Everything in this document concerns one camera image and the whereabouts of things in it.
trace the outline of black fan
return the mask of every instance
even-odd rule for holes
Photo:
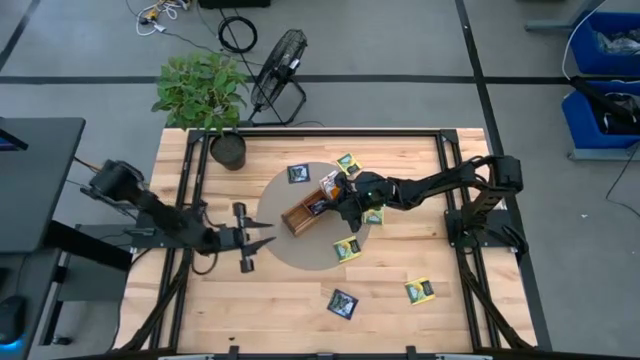
[[[287,125],[298,115],[302,104],[307,101],[307,94],[293,78],[293,75],[296,73],[298,66],[300,66],[300,58],[302,58],[306,47],[307,37],[304,36],[302,30],[288,30],[273,48],[262,70],[260,70],[260,74],[251,91],[253,113],[249,116],[248,121],[253,126]],[[302,94],[302,100],[289,120],[276,123],[254,123],[252,121],[253,116],[273,106],[282,89],[284,89],[289,82],[292,82]]]

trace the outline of wooden box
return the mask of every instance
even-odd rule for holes
[[[313,215],[310,207],[319,200],[328,200],[322,189],[318,188],[302,201],[291,207],[282,214],[282,222],[289,228],[293,236],[302,234],[318,221],[318,218],[324,213]]]

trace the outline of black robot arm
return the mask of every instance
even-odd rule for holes
[[[487,166],[489,179],[477,174],[477,169]],[[472,158],[455,168],[428,176],[421,180],[385,178],[364,171],[355,180],[340,173],[335,179],[340,189],[328,208],[340,213],[352,232],[362,226],[362,214],[369,209],[388,206],[398,210],[411,210],[432,196],[457,188],[473,187],[480,195],[462,207],[463,222],[483,223],[486,215],[505,196],[522,190],[520,161],[511,156],[486,156]]]
[[[118,207],[123,202],[134,205],[151,216],[156,226],[167,236],[183,243],[202,255],[230,250],[240,250],[240,269],[243,273],[254,270],[251,256],[259,248],[275,238],[251,243],[246,228],[271,226],[253,221],[246,216],[246,206],[233,204],[238,227],[220,225],[217,230],[202,223],[198,209],[180,211],[163,204],[156,194],[143,186],[142,173],[124,161],[107,160],[102,169],[89,182],[89,188],[81,191],[90,197]]]

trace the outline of blue bin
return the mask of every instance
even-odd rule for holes
[[[596,31],[612,35],[639,28],[640,14],[593,14],[578,28],[571,41],[580,71],[585,74],[640,75],[640,55],[605,53],[596,37]]]
[[[640,96],[640,83],[615,81],[590,81],[603,93],[620,92]],[[574,91],[562,102],[562,110],[573,137],[576,149],[626,149],[640,141],[640,135],[605,135],[598,129],[598,123],[587,98]]]

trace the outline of wooden table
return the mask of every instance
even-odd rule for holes
[[[488,154],[482,129],[458,129],[458,135],[463,159]],[[186,139],[181,130],[165,130],[158,150],[151,190],[168,204],[175,202]],[[255,217],[264,187],[291,164],[333,162],[351,152],[367,170],[385,176],[419,179],[441,170],[435,142],[424,137],[246,140],[247,164],[240,171],[226,171],[208,156],[202,198],[216,223],[235,224],[235,201],[246,203],[249,216]],[[198,154],[196,149],[192,175]],[[452,154],[448,157],[453,164]],[[190,176],[187,201],[194,182]],[[254,257],[256,271],[241,274],[239,254],[221,254],[211,274],[189,275],[179,352],[226,353],[231,345],[239,345],[242,353],[403,353],[407,345],[415,345],[418,352],[471,351],[456,257],[446,240],[445,208],[442,195],[412,211],[386,209],[385,224],[371,230],[363,255],[325,271],[290,267],[265,248]],[[506,248],[482,251],[495,304],[511,326],[535,344],[514,255]],[[163,260],[164,250],[153,250],[131,271],[116,347],[133,335],[155,304]],[[196,255],[195,264],[202,270],[210,261]],[[404,283],[422,276],[430,278],[437,297],[412,306]],[[351,321],[326,310],[336,288],[360,300]],[[488,346],[477,301],[476,308]],[[164,340],[167,333],[163,331]]]

